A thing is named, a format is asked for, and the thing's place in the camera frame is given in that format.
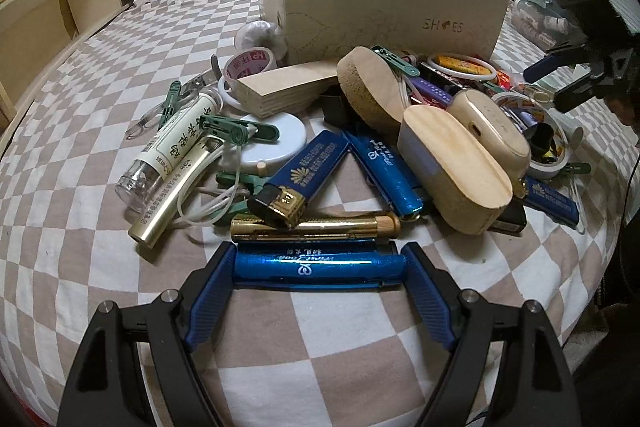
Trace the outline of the white tape roll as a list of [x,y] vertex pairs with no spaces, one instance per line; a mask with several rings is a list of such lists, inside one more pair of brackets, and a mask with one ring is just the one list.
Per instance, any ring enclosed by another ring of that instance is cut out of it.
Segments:
[[492,99],[529,145],[532,157],[527,174],[541,180],[557,176],[568,161],[568,141],[548,110],[518,92],[500,92]]

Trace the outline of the clear plastic storage bin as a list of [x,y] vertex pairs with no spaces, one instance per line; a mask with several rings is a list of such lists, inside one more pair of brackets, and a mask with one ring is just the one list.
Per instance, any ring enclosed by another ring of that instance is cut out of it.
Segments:
[[511,25],[544,52],[585,38],[574,15],[556,0],[514,0]]

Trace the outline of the clear glass bottle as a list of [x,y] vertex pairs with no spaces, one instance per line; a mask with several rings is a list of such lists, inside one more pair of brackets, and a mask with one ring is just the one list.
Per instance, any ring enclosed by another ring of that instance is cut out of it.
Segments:
[[203,135],[201,116],[216,116],[224,101],[218,91],[205,88],[157,130],[120,176],[115,192],[134,212],[141,212],[191,147]]

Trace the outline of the beige oval case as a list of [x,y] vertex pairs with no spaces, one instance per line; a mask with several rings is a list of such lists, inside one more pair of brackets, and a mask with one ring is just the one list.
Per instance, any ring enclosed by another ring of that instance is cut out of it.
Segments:
[[529,144],[488,95],[462,90],[452,98],[447,112],[488,150],[513,182],[521,181],[532,158]]

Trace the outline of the green clothes peg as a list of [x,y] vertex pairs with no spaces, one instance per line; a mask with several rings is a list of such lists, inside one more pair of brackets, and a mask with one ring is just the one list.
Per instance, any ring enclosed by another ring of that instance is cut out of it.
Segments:
[[407,77],[419,77],[420,70],[413,66],[410,62],[406,62],[402,57],[384,48],[384,46],[372,46],[371,50],[381,57],[391,68],[396,69],[402,75]]

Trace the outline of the red printed tape roll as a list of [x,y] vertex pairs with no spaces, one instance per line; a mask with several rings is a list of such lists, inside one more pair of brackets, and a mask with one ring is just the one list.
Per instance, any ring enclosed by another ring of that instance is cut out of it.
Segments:
[[254,46],[232,56],[224,65],[222,73],[229,88],[234,91],[239,79],[276,68],[277,61],[270,49]]

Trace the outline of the blue printed lighter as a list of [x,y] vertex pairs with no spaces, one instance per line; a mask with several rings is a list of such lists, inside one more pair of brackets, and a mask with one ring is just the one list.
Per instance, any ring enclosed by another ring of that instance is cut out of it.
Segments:
[[250,213],[280,230],[292,230],[348,151],[341,133],[323,130],[250,196]]

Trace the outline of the gold metal tube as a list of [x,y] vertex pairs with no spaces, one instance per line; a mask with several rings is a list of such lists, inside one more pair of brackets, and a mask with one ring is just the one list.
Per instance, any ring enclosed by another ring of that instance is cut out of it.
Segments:
[[393,213],[357,217],[321,217],[300,221],[292,229],[277,229],[252,215],[232,219],[230,235],[235,242],[249,241],[348,241],[349,239],[396,239],[401,223]]

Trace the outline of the wooden side shelf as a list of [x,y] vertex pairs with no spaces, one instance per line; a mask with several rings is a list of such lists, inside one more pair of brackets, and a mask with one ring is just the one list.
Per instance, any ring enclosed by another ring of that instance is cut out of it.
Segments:
[[66,58],[127,0],[1,0],[1,148]]

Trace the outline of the checkered bed sheet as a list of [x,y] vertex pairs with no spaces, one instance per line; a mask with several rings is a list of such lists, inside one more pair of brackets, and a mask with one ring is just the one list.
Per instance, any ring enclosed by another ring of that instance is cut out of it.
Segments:
[[[1,161],[1,370],[55,421],[82,334],[99,303],[147,303],[179,287],[227,237],[167,232],[147,254],[130,239],[115,185],[145,139],[127,129],[169,85],[227,60],[258,0],[134,6],[80,46],[37,94]],[[581,230],[529,211],[520,236],[466,236],[425,218],[402,228],[434,265],[493,303],[539,301],[561,339],[610,261],[639,173],[634,134],[599,101],[578,107],[587,176],[562,179]],[[345,294],[235,291],[194,361],[229,426],[410,426],[447,360],[402,289]]]

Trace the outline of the wooden oval box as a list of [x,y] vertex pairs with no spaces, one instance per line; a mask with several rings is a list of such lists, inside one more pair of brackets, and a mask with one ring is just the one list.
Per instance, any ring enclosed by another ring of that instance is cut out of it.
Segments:
[[397,148],[442,219],[460,233],[483,234],[511,202],[506,172],[446,110],[406,108]]

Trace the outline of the round wooden disc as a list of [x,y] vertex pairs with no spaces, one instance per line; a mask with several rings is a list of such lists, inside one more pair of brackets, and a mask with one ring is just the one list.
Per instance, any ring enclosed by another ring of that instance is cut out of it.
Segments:
[[400,84],[378,54],[356,46],[338,61],[337,80],[357,115],[374,131],[396,136],[405,105]]

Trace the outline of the yellow tube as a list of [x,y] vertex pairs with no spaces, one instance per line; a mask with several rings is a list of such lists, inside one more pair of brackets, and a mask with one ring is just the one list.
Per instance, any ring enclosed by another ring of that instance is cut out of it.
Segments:
[[442,67],[455,70],[456,72],[464,72],[465,74],[479,76],[489,75],[491,73],[491,70],[485,66],[450,55],[437,55],[436,62]]

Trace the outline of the white cardboard shoe box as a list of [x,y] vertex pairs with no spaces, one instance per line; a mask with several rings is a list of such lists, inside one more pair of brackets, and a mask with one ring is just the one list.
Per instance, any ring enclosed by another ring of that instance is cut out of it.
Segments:
[[292,64],[379,44],[417,54],[491,56],[510,0],[259,0]]

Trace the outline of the plywood rectangular block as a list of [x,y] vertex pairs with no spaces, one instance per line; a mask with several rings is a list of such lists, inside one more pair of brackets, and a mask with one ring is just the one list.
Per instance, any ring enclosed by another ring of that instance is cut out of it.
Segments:
[[260,118],[296,113],[337,84],[337,59],[285,66],[236,82],[238,101]]

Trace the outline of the blue glitter lighter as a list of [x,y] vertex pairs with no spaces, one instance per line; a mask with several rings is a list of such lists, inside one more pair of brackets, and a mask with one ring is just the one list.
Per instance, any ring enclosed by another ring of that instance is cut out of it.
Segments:
[[406,271],[401,254],[363,251],[350,254],[267,255],[239,251],[236,286],[285,291],[360,291],[397,286]]

